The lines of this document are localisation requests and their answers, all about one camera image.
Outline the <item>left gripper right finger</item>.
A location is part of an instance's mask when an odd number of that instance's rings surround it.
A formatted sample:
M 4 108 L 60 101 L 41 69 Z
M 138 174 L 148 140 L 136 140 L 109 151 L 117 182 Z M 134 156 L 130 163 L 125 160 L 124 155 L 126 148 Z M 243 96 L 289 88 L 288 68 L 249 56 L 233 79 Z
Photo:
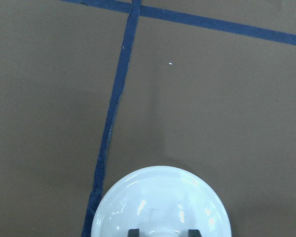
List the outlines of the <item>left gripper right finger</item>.
M 201 237 L 201 233 L 197 229 L 189 229 L 188 230 L 188 237 Z

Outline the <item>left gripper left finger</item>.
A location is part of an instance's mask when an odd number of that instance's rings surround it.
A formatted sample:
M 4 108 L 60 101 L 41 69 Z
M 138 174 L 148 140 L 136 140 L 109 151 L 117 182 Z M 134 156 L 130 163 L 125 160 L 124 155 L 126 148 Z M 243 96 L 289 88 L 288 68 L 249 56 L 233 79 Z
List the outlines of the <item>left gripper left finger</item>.
M 139 237 L 140 230 L 139 229 L 129 229 L 127 233 L 127 237 Z

